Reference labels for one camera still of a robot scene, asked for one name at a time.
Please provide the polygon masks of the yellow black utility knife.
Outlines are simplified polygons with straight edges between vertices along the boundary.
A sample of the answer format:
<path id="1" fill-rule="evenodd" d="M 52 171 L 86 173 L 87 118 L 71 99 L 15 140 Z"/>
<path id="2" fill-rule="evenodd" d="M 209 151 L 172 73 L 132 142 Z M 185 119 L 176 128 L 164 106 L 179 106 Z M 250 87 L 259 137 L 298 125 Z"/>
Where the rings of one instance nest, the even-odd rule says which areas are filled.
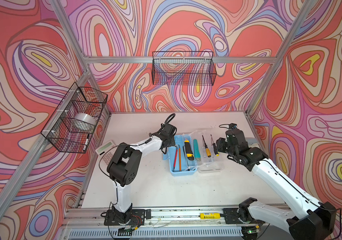
<path id="1" fill-rule="evenodd" d="M 185 143 L 185 154 L 186 154 L 187 159 L 189 161 L 194 161 L 195 156 L 194 156 L 190 141 L 188 139 L 185 139 L 184 143 Z"/>

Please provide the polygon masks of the black yellow screwdriver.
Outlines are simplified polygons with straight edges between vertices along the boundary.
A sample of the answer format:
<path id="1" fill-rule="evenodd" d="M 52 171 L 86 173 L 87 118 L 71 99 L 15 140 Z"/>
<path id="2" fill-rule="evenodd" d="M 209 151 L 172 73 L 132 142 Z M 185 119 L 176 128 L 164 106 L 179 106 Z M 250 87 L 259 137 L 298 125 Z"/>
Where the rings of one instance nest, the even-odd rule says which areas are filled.
<path id="1" fill-rule="evenodd" d="M 215 156 L 219 156 L 220 154 L 218 152 L 218 147 L 217 147 L 217 144 L 214 141 L 214 138 L 213 138 L 212 135 L 211 135 L 211 143 L 212 143 L 212 146 L 213 146 L 213 149 L 214 149 Z"/>

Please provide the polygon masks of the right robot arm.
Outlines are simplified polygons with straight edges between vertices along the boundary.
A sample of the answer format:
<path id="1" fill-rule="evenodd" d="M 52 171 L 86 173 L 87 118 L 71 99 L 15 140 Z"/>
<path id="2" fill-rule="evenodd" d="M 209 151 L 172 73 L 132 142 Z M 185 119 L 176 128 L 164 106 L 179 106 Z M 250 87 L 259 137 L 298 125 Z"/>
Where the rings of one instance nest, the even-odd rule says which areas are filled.
<path id="1" fill-rule="evenodd" d="M 220 128 L 226 129 L 226 137 L 216 141 L 218 152 L 261 178 L 290 208 L 284 211 L 248 198 L 239 204 L 235 214 L 240 222 L 263 221 L 286 231 L 295 240 L 324 240 L 334 232 L 336 207 L 300 188 L 260 148 L 251 148 L 237 124 L 223 124 Z"/>

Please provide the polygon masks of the orange handled hex key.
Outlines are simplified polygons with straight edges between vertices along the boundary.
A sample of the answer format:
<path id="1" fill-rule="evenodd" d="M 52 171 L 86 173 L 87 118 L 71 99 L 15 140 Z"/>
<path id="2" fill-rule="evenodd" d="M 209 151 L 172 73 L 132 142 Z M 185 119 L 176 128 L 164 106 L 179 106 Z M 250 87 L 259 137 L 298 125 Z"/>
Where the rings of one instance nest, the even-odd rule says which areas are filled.
<path id="1" fill-rule="evenodd" d="M 182 154 L 181 154 L 181 147 L 178 145 L 178 156 L 179 156 L 179 172 L 182 171 Z"/>

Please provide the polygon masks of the red handled hex key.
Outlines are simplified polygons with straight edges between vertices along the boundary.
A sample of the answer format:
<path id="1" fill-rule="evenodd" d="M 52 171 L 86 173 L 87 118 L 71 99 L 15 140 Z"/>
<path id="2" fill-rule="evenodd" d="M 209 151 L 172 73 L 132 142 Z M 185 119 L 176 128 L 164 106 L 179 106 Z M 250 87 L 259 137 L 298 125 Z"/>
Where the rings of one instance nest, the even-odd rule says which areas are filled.
<path id="1" fill-rule="evenodd" d="M 176 147 L 176 153 L 175 153 L 175 158 L 174 158 L 174 164 L 173 164 L 173 172 L 176 169 L 176 163 L 177 163 L 177 158 L 178 158 L 178 147 Z"/>

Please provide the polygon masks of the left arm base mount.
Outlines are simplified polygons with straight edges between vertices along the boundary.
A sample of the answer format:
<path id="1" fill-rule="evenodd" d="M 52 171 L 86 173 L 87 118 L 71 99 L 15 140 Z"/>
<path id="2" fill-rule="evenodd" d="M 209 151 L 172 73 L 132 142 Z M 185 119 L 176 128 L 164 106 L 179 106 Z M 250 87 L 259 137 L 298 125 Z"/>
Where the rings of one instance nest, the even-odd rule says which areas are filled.
<path id="1" fill-rule="evenodd" d="M 107 210 L 100 214 L 104 218 L 105 226 L 133 226 L 140 227 L 144 225 L 145 220 L 150 220 L 151 209 L 133 209 L 126 213 L 121 213 L 116 209 Z"/>

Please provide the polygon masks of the yellow handled screwdriver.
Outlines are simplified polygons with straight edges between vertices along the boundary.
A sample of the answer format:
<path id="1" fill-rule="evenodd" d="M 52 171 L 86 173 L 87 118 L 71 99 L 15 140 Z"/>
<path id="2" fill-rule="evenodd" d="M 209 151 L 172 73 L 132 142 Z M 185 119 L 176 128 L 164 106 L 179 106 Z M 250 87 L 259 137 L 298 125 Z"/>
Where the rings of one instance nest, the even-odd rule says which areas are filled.
<path id="1" fill-rule="evenodd" d="M 202 138 L 203 138 L 203 143 L 204 143 L 204 148 L 205 148 L 205 151 L 206 151 L 206 155 L 207 155 L 208 158 L 210 158 L 212 156 L 211 155 L 211 151 L 210 151 L 210 149 L 209 149 L 209 147 L 208 147 L 208 145 L 207 145 L 207 143 L 205 141 L 204 136 L 202 136 Z"/>

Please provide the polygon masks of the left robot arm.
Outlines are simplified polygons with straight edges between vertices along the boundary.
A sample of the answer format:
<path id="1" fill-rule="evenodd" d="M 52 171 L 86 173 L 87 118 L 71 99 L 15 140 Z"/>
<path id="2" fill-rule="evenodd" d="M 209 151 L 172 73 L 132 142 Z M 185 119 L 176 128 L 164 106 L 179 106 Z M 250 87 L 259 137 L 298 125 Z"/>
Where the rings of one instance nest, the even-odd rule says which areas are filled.
<path id="1" fill-rule="evenodd" d="M 135 144 L 121 143 L 117 146 L 108 166 L 107 174 L 115 182 L 117 192 L 113 210 L 120 215 L 129 215 L 132 209 L 129 185 L 137 176 L 141 158 L 155 151 L 167 150 L 175 145 L 177 128 L 164 122 L 160 129 L 150 133 L 148 139 Z"/>

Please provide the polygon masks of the teal utility knife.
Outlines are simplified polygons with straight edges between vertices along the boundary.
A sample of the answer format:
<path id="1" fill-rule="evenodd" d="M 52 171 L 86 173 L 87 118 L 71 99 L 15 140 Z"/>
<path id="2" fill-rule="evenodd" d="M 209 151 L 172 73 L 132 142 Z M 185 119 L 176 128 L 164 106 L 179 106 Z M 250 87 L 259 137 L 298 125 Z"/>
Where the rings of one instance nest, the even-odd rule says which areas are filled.
<path id="1" fill-rule="evenodd" d="M 200 154 L 199 143 L 197 139 L 193 139 L 193 145 L 194 145 L 195 159 L 197 161 L 201 161 L 201 154 Z"/>

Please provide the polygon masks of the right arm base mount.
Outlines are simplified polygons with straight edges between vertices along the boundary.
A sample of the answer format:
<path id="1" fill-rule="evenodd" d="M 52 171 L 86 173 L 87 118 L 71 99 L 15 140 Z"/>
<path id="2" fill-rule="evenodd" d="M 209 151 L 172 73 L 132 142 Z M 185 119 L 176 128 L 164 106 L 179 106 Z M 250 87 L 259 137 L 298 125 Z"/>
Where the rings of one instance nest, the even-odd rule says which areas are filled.
<path id="1" fill-rule="evenodd" d="M 221 217 L 225 218 L 226 224 L 257 224 L 265 222 L 251 217 L 247 210 L 242 208 L 224 208 Z"/>

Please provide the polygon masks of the blue plastic tool box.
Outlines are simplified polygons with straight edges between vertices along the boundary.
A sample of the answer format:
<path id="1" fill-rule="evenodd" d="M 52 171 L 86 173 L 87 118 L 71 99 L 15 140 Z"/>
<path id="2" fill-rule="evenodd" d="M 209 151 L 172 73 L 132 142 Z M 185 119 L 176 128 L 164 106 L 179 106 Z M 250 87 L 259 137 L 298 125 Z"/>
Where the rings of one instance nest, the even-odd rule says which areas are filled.
<path id="1" fill-rule="evenodd" d="M 213 129 L 199 129 L 174 136 L 175 144 L 167 149 L 162 159 L 168 161 L 174 177 L 220 172 L 223 160 L 214 149 Z"/>

